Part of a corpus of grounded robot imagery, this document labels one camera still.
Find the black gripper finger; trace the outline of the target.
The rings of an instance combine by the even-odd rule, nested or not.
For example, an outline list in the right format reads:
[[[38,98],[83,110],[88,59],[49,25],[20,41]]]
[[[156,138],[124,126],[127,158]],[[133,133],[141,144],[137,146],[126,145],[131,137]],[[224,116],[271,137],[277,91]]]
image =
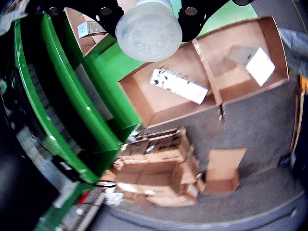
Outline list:
[[[182,42],[241,20],[255,17],[251,0],[182,0],[178,22]]]
[[[44,7],[74,9],[95,20],[112,37],[115,37],[116,25],[123,16],[116,0],[45,0]]]

